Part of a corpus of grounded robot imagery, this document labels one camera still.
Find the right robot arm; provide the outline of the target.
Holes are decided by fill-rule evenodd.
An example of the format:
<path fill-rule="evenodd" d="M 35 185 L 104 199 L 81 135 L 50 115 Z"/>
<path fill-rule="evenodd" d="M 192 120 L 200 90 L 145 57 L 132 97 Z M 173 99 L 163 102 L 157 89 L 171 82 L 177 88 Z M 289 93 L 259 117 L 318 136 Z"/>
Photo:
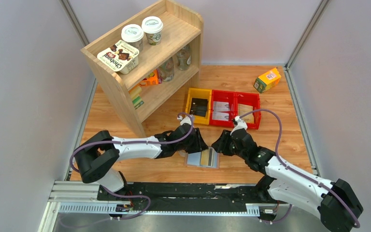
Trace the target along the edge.
<path fill-rule="evenodd" d="M 345 180 L 331 181 L 296 167 L 257 145 L 245 129 L 223 130 L 212 147 L 223 155 L 242 158 L 251 170 L 264 175 L 258 186 L 272 199 L 311 213 L 329 231 L 349 232 L 356 227 L 363 207 Z"/>

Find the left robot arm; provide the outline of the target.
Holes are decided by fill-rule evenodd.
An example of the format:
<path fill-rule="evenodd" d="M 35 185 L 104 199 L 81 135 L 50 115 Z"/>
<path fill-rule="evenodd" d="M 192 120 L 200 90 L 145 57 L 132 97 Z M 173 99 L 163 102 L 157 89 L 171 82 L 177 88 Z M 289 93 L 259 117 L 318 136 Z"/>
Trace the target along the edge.
<path fill-rule="evenodd" d="M 83 183 L 96 182 L 116 193 L 126 183 L 123 175 L 112 169 L 117 161 L 163 159 L 179 151 L 197 153 L 206 149 L 208 146 L 199 129 L 190 123 L 142 139 L 112 137 L 107 130 L 102 130 L 75 149 L 70 162 L 71 168 L 80 174 Z"/>

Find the pink leather card holder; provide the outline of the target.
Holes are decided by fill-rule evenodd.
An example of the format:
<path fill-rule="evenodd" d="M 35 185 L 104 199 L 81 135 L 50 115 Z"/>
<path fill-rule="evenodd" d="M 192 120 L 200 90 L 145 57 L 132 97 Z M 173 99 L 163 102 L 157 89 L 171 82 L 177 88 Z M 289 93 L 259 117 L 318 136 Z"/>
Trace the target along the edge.
<path fill-rule="evenodd" d="M 185 158 L 185 165 L 186 166 L 201 167 L 200 166 L 201 152 L 196 152 L 196 153 L 190 153 L 189 154 L 189 153 L 186 153 L 185 151 L 180 151 L 179 154 L 180 154 L 181 157 Z"/>

